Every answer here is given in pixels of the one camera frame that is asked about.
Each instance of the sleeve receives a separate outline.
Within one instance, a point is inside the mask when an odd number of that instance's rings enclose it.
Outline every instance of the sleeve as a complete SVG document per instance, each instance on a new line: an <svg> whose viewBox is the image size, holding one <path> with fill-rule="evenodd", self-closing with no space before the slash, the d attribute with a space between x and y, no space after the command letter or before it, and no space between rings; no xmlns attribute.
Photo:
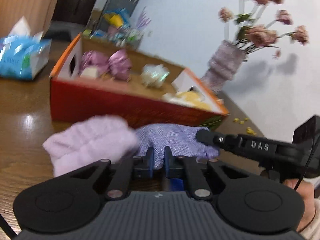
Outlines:
<svg viewBox="0 0 320 240"><path fill-rule="evenodd" d="M315 199L316 215L313 221L300 234L306 240L320 239L320 199Z"/></svg>

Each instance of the flower bouquet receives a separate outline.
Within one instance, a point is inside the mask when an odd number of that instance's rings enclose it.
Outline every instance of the flower bouquet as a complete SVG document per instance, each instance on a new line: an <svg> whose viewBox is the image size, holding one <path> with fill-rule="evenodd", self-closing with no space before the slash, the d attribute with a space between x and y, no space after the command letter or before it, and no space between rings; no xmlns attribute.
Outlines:
<svg viewBox="0 0 320 240"><path fill-rule="evenodd" d="M245 13L245 2L246 0L239 0L239 14L233 21L238 30L233 41L229 40L229 23L234 15L225 7L219 11L219 17L225 23L225 40L213 54L209 61L209 69L201 78L202 82L215 93L222 89L226 80L233 79L241 63L248 60L248 54L267 47L275 48L274 58L278 59L281 50L275 44L279 39L289 36L292 42L297 40L302 45L309 41L305 26L298 26L293 32L282 35L269 29L277 22L293 25L291 15L286 10L279 10L275 19L267 25L257 24L269 3L283 4L284 0L254 0L255 5L250 13Z"/></svg>

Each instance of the metal screw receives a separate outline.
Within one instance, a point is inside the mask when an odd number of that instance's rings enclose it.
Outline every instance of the metal screw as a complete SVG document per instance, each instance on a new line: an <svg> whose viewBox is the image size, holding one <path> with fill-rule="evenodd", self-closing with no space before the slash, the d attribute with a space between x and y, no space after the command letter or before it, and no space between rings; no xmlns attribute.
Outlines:
<svg viewBox="0 0 320 240"><path fill-rule="evenodd" d="M210 196L210 191L207 190L207 189L204 189L204 188L197 189L197 190L195 191L195 195L196 195L197 197L208 197L208 196Z"/></svg>
<svg viewBox="0 0 320 240"><path fill-rule="evenodd" d="M108 195L108 197L111 197L111 198L119 198L123 195L123 193L121 190L113 189L113 190L108 191L107 195Z"/></svg>

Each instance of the pink towel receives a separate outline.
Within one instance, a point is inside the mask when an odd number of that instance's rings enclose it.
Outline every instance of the pink towel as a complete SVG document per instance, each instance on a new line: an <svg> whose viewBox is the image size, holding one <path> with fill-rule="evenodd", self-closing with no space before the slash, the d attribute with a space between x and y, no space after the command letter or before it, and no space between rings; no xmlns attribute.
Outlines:
<svg viewBox="0 0 320 240"><path fill-rule="evenodd" d="M119 162L133 155L138 138L127 122L118 116L95 116L56 133L43 143L53 164L55 177L101 159Z"/></svg>

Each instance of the blue knitted cloth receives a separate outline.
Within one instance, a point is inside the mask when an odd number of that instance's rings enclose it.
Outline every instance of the blue knitted cloth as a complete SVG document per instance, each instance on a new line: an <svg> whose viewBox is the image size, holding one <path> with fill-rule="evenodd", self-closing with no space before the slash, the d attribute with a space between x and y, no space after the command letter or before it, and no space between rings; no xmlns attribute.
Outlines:
<svg viewBox="0 0 320 240"><path fill-rule="evenodd" d="M148 147L154 149L154 168L163 165L164 147L169 146L173 156L184 155L200 159L213 159L219 155L218 147L206 146L196 140L196 133L203 127L155 123L136 129L140 146L137 156L145 156Z"/></svg>

